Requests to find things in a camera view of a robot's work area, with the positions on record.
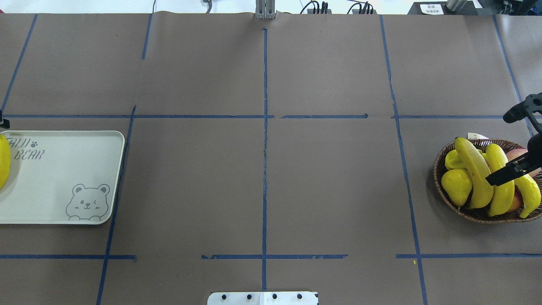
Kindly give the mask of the aluminium frame post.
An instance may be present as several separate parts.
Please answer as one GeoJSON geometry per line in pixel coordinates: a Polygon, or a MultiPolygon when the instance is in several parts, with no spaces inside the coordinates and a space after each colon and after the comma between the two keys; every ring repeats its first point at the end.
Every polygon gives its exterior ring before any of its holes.
{"type": "Polygon", "coordinates": [[[276,0],[256,0],[255,1],[255,19],[275,19],[276,0]]]}

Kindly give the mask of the yellow banana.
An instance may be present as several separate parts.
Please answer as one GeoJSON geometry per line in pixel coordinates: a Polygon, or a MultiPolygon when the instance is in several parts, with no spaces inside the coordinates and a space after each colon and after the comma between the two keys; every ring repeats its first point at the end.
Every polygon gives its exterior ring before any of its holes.
{"type": "Polygon", "coordinates": [[[494,217],[509,211],[514,199],[514,182],[505,177],[505,166],[509,161],[504,150],[497,144],[489,144],[486,148],[487,164],[490,168],[488,183],[494,186],[488,216],[494,217]]]}
{"type": "Polygon", "coordinates": [[[455,138],[454,147],[472,179],[473,193],[468,209],[474,210],[488,206],[494,194],[494,187],[486,180],[490,175],[488,164],[468,139],[455,138]]]}
{"type": "Polygon", "coordinates": [[[514,183],[523,199],[523,210],[520,213],[520,217],[526,219],[541,203],[540,189],[534,178],[529,174],[515,178],[514,183]]]}
{"type": "Polygon", "coordinates": [[[8,180],[11,170],[11,149],[8,139],[0,134],[0,188],[2,189],[8,180]]]}

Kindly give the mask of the white rectangular tray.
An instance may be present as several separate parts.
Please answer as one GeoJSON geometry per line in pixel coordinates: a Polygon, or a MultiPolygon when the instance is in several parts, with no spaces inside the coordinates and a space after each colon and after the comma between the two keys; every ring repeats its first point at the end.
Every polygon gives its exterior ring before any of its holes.
{"type": "Polygon", "coordinates": [[[116,130],[7,130],[2,224],[99,225],[113,211],[125,138],[116,130]]]}

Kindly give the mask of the paper basket tag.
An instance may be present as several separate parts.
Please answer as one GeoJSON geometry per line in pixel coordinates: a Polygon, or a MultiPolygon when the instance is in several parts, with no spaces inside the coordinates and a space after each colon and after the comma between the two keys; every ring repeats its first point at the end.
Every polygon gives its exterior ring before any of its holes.
{"type": "Polygon", "coordinates": [[[468,140],[489,140],[488,137],[478,133],[467,133],[468,140]]]}

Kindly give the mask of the red pink apple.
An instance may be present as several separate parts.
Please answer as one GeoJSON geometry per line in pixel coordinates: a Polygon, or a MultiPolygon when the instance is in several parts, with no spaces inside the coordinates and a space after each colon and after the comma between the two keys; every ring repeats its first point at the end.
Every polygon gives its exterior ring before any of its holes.
{"type": "MultiPolygon", "coordinates": [[[[523,155],[523,154],[526,154],[528,153],[528,150],[527,149],[521,149],[521,148],[517,148],[517,149],[513,149],[509,152],[506,153],[506,156],[508,158],[508,161],[511,161],[513,159],[516,159],[518,158],[519,156],[523,155]]],[[[535,177],[537,176],[539,173],[541,172],[541,168],[536,168],[535,170],[531,171],[529,173],[529,175],[531,177],[535,177]]]]}

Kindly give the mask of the brown wicker basket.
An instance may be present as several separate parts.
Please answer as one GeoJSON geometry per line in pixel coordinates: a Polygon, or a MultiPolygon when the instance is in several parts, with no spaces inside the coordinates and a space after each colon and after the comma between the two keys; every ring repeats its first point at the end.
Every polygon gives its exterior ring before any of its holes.
{"type": "MultiPolygon", "coordinates": [[[[512,151],[513,149],[525,149],[526,147],[523,147],[520,144],[515,143],[514,141],[504,140],[504,139],[470,139],[470,142],[475,147],[478,147],[481,149],[481,151],[485,152],[486,147],[489,144],[496,144],[499,145],[505,153],[508,153],[512,151]]],[[[489,204],[485,207],[476,208],[476,209],[469,209],[467,206],[469,205],[470,197],[472,196],[472,191],[469,193],[469,197],[467,197],[467,202],[462,207],[455,206],[448,195],[448,193],[445,191],[444,187],[442,186],[442,177],[445,175],[446,172],[449,172],[447,167],[445,166],[445,157],[449,152],[451,152],[453,149],[455,149],[454,143],[449,143],[442,147],[442,149],[437,153],[436,160],[433,165],[432,169],[432,179],[435,186],[434,193],[438,194],[440,199],[442,200],[443,204],[448,206],[452,211],[454,211],[459,216],[462,216],[465,219],[468,219],[470,221],[476,222],[476,223],[486,223],[486,224],[499,224],[499,223],[519,223],[519,222],[528,222],[535,219],[538,219],[541,217],[541,203],[528,214],[528,216],[525,216],[522,218],[520,215],[523,212],[523,207],[518,207],[516,210],[513,210],[511,212],[503,213],[498,216],[489,216],[489,210],[490,206],[489,204]]],[[[536,182],[536,185],[539,188],[539,193],[541,193],[541,173],[538,173],[536,176],[534,176],[534,182],[536,182]]]]}

